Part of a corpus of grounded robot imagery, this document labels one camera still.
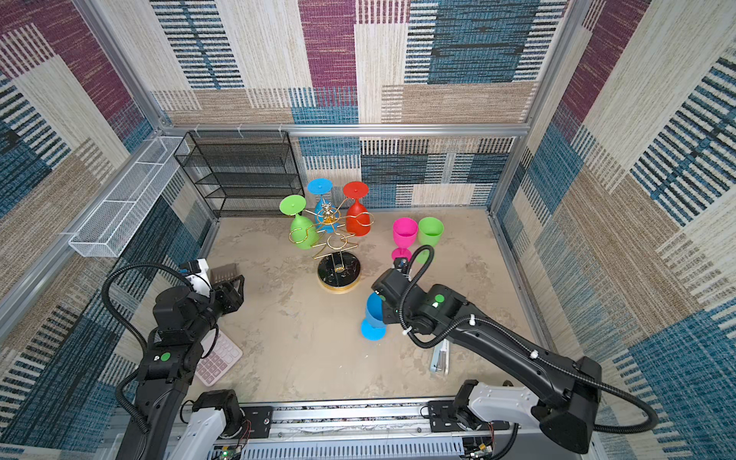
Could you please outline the aluminium mounting rail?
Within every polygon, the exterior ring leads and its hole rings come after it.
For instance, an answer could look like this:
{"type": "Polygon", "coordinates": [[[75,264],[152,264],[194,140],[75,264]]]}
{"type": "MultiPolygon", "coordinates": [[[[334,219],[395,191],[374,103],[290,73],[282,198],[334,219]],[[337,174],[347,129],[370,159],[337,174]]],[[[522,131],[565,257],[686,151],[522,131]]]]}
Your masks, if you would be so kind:
{"type": "Polygon", "coordinates": [[[510,450],[512,424],[487,422],[473,431],[432,432],[426,404],[446,398],[257,402],[273,406],[266,439],[239,442],[241,407],[222,392],[184,402],[165,459],[490,459],[510,450]]]}

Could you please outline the red wine glass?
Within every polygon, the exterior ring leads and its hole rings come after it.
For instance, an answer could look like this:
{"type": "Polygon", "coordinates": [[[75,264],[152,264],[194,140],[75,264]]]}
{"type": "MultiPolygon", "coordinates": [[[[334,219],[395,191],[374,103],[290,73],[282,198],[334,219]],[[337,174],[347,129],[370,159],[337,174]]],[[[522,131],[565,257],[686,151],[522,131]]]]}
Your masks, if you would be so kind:
{"type": "Polygon", "coordinates": [[[349,233],[357,237],[366,236],[371,229],[371,215],[360,202],[368,195],[369,191],[369,187],[360,181],[350,182],[343,187],[345,197],[353,201],[347,212],[345,227],[349,233]]]}

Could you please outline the blue wine glass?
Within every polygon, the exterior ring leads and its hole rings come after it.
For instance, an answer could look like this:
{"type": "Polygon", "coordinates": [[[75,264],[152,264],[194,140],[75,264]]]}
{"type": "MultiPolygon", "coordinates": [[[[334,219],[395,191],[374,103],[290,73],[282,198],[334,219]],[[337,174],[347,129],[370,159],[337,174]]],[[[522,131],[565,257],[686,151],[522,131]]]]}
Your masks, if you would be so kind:
{"type": "Polygon", "coordinates": [[[316,196],[314,222],[318,231],[335,233],[341,217],[339,209],[330,201],[333,183],[327,178],[316,178],[308,184],[308,191],[316,196]]]}
{"type": "Polygon", "coordinates": [[[370,341],[378,341],[385,337],[386,324],[383,322],[383,299],[373,292],[367,299],[365,318],[361,322],[360,332],[370,341]]]}

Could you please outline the blue back wine glass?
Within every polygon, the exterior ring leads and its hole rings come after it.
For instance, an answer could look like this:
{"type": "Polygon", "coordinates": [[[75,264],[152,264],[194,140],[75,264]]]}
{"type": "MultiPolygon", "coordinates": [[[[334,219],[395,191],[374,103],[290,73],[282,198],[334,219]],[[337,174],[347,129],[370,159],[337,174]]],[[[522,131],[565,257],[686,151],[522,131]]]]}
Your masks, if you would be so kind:
{"type": "Polygon", "coordinates": [[[308,184],[308,191],[316,196],[314,222],[318,231],[335,233],[341,217],[339,209],[330,201],[333,183],[327,178],[316,178],[308,184]]]}

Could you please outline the green wine glass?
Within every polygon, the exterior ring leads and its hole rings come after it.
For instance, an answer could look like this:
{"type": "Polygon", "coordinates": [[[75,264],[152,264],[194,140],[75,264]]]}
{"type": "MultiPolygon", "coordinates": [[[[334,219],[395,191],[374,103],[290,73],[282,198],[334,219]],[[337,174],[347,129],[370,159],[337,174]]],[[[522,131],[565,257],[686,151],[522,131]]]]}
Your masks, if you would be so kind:
{"type": "Polygon", "coordinates": [[[285,197],[279,205],[282,214],[292,217],[289,241],[302,250],[312,249],[319,241],[319,234],[314,222],[302,215],[306,207],[307,202],[302,195],[285,197]]]}
{"type": "Polygon", "coordinates": [[[433,217],[422,218],[419,221],[417,243],[419,246],[430,245],[436,247],[445,232],[442,220],[433,217]]]}

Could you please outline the gold wine glass rack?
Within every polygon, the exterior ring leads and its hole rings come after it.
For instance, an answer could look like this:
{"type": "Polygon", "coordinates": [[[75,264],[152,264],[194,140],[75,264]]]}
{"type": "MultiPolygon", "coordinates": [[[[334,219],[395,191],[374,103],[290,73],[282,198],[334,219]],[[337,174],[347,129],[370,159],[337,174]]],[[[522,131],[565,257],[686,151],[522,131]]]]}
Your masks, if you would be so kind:
{"type": "MultiPolygon", "coordinates": [[[[333,234],[318,231],[319,241],[310,250],[314,250],[312,258],[317,262],[316,276],[319,283],[332,293],[345,293],[354,289],[361,276],[361,262],[354,250],[358,248],[357,236],[349,233],[345,227],[344,216],[341,217],[337,230],[333,234]]],[[[314,222],[314,214],[307,207],[302,215],[314,222]]]]}

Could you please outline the blue front wine glass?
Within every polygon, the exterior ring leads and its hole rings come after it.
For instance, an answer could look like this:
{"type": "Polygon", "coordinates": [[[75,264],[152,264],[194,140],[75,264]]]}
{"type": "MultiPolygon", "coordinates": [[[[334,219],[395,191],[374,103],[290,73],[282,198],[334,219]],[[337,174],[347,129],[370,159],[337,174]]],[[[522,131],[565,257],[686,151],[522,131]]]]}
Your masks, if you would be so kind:
{"type": "Polygon", "coordinates": [[[365,318],[361,322],[360,332],[370,341],[378,341],[385,337],[386,324],[383,322],[383,299],[373,292],[367,299],[365,318]]]}

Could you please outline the green front wine glass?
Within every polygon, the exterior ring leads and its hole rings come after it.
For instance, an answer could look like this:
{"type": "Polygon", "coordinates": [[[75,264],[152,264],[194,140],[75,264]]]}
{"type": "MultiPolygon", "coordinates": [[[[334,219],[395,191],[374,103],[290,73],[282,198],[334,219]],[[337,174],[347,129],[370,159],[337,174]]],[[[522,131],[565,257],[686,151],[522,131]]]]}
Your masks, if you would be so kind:
{"type": "Polygon", "coordinates": [[[433,217],[422,218],[419,221],[417,243],[419,246],[430,245],[436,247],[445,232],[442,220],[433,217]]]}

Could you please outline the silver stapler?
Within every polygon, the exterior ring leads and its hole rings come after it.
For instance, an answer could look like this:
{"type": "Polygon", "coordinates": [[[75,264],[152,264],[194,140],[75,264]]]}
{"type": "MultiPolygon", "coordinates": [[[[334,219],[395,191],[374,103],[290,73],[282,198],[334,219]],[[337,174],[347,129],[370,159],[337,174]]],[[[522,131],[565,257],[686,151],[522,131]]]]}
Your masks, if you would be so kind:
{"type": "Polygon", "coordinates": [[[444,339],[433,348],[429,370],[433,373],[448,375],[450,367],[450,341],[444,339]]]}

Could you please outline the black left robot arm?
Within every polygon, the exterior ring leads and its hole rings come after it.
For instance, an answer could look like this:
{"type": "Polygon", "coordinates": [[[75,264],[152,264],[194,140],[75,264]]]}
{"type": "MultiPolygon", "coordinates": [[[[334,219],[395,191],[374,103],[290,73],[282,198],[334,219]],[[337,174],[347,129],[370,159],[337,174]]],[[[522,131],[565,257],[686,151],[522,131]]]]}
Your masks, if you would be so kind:
{"type": "Polygon", "coordinates": [[[115,389],[117,402],[128,412],[130,422],[118,450],[119,459],[162,459],[172,427],[193,383],[197,365],[207,353],[202,346],[210,331],[226,314],[241,308],[245,278],[237,266],[217,268],[220,281],[205,283],[205,292],[196,290],[178,269],[155,263],[129,264],[114,270],[103,282],[101,297],[108,312],[138,341],[142,360],[115,389]],[[139,268],[155,268],[178,279],[179,284],[157,295],[153,307],[156,328],[145,338],[113,305],[109,290],[117,278],[139,268]]]}

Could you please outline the white mesh wall basket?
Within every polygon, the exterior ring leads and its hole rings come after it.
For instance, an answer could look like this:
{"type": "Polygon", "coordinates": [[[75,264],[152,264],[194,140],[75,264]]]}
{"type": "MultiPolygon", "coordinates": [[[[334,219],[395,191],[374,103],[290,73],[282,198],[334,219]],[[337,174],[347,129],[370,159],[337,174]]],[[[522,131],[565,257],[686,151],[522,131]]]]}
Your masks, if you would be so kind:
{"type": "Polygon", "coordinates": [[[69,246],[84,258],[118,258],[178,168],[180,137],[159,137],[126,170],[74,234],[69,246]]]}

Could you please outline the green back wine glass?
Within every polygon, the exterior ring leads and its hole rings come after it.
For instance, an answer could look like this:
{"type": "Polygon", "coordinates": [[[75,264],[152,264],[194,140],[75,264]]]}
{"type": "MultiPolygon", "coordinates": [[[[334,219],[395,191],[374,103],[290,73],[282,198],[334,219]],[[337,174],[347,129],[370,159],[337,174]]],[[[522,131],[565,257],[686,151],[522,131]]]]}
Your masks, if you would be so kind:
{"type": "Polygon", "coordinates": [[[302,195],[285,197],[279,205],[282,214],[292,217],[289,241],[302,250],[312,249],[319,241],[319,234],[314,222],[302,215],[306,207],[307,202],[302,195]]]}

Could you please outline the pink wine glass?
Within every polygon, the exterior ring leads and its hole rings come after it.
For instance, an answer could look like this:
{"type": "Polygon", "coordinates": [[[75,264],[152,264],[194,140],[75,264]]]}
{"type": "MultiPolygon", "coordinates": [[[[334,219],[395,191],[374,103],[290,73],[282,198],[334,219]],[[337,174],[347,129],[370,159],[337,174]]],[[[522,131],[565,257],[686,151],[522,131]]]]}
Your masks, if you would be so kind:
{"type": "Polygon", "coordinates": [[[398,258],[410,259],[410,247],[415,243],[419,231],[418,222],[412,220],[412,218],[399,218],[395,220],[392,231],[394,243],[397,246],[392,251],[392,258],[394,260],[398,258]]]}

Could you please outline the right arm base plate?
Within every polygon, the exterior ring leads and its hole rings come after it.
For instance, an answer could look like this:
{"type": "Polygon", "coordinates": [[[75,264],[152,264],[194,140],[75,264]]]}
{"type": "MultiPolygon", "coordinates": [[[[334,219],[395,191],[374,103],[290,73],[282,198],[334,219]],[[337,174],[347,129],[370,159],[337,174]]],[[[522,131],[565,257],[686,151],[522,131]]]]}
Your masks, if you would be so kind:
{"type": "Polygon", "coordinates": [[[425,407],[424,417],[429,420],[432,432],[473,431],[482,426],[467,402],[434,400],[425,407]]]}

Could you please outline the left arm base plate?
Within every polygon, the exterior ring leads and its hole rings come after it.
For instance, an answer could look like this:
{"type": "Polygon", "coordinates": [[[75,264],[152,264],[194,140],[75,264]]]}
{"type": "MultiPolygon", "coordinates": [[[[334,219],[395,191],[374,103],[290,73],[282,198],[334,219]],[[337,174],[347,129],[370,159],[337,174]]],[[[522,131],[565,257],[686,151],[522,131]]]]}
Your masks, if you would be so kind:
{"type": "Polygon", "coordinates": [[[266,439],[270,435],[273,421],[273,406],[242,406],[239,429],[232,439],[245,442],[251,439],[266,439]]]}

